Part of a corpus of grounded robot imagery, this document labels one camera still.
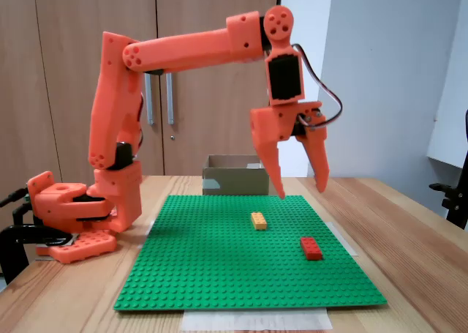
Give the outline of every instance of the white paper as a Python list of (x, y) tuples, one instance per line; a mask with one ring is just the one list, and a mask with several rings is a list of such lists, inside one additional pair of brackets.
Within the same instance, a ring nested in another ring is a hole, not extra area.
[(341, 243), (341, 245), (343, 245), (343, 247), (347, 250), (347, 252), (351, 255), (351, 256), (358, 256), (358, 253), (351, 247), (350, 243), (348, 243), (346, 241), (345, 238), (343, 238), (343, 236), (341, 235), (341, 233), (339, 233), (338, 229), (336, 229), (335, 225), (333, 224), (333, 222), (325, 222), (325, 224), (327, 225), (327, 227), (330, 229), (331, 233), (333, 233), (333, 235), (339, 240), (339, 242)]
[(181, 331), (332, 329), (327, 309), (185, 311)]
[[(151, 232), (151, 229), (153, 228), (153, 224), (154, 224), (154, 220), (152, 220), (150, 223), (149, 223), (149, 226), (148, 226), (148, 229), (146, 230), (145, 232), (145, 236), (148, 236), (149, 232)], [(137, 246), (137, 249), (141, 249), (143, 247), (143, 244), (139, 244)]]

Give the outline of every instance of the cabinet door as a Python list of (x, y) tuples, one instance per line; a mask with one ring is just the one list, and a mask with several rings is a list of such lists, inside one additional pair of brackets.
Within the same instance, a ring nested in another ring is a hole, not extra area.
[[(92, 183), (89, 123), (101, 59), (102, 32), (135, 40), (157, 37), (155, 0), (36, 0), (50, 109), (64, 182)], [(163, 174), (159, 81), (152, 78), (153, 117), (141, 115), (138, 153), (144, 174)]]
[[(225, 28), (226, 17), (265, 12), (276, 0), (157, 0), (160, 37)], [(208, 154), (254, 154), (249, 111), (268, 105), (263, 61), (173, 74), (174, 124), (161, 77), (165, 173), (199, 175)]]
[[(34, 0), (0, 0), (0, 90), (0, 199), (47, 170), (59, 182)], [(19, 205), (0, 209), (0, 230)]]

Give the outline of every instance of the black cable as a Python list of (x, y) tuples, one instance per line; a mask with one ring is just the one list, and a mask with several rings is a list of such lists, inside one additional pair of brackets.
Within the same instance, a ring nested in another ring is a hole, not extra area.
[(327, 119), (326, 121), (324, 122), (321, 122), (321, 123), (318, 123), (318, 124), (307, 124), (308, 127), (311, 127), (311, 128), (320, 128), (320, 127), (325, 127), (325, 126), (328, 126), (331, 122), (335, 121), (337, 118), (340, 117), (341, 113), (343, 112), (343, 103), (341, 102), (341, 100), (339, 99), (338, 96), (336, 96), (335, 93), (333, 93), (319, 78), (318, 76), (315, 74), (314, 70), (312, 69), (312, 66), (310, 65), (310, 62), (309, 62), (309, 59), (307, 58), (307, 55), (306, 55), (306, 52), (304, 51), (304, 49), (299, 45), (299, 44), (292, 44), (292, 46), (294, 48), (297, 48), (299, 50), (299, 52), (301, 53), (302, 55), (302, 59), (304, 61), (304, 64), (306, 64), (306, 67), (307, 67), (307, 70), (309, 71), (310, 75), (312, 76), (312, 78), (314, 79), (315, 83), (317, 83), (317, 85), (323, 89), (323, 91), (325, 93), (328, 94), (329, 97), (331, 97), (333, 100), (335, 100), (335, 102), (339, 105), (339, 110), (338, 112), (335, 114), (335, 116), (332, 116), (330, 119)]

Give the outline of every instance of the black mount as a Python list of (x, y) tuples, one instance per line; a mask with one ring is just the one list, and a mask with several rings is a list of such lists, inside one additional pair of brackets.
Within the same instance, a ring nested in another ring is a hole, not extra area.
[[(468, 111), (465, 114), (465, 124), (468, 140)], [(468, 221), (468, 152), (456, 188), (440, 183), (431, 184), (429, 188), (445, 193), (442, 206), (448, 210), (447, 221), (465, 229)]]

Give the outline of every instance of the orange robotic arm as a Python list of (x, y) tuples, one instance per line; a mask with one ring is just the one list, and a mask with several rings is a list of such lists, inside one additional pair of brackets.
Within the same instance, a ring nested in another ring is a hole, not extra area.
[[(279, 170), (278, 141), (291, 135), (303, 143), (316, 173), (317, 187), (325, 189), (328, 163), (326, 128), (320, 102), (298, 103), (304, 98), (301, 53), (293, 50), (290, 35), (293, 15), (282, 6), (264, 18), (249, 12), (227, 18), (227, 27), (136, 42), (104, 33), (101, 73), (91, 115), (89, 162), (97, 170), (113, 169), (116, 143), (126, 142), (136, 155), (140, 142), (143, 72), (161, 75), (233, 61), (265, 60), (270, 106), (251, 112), (254, 147), (280, 197), (284, 197)], [(298, 126), (298, 119), (305, 125)]]

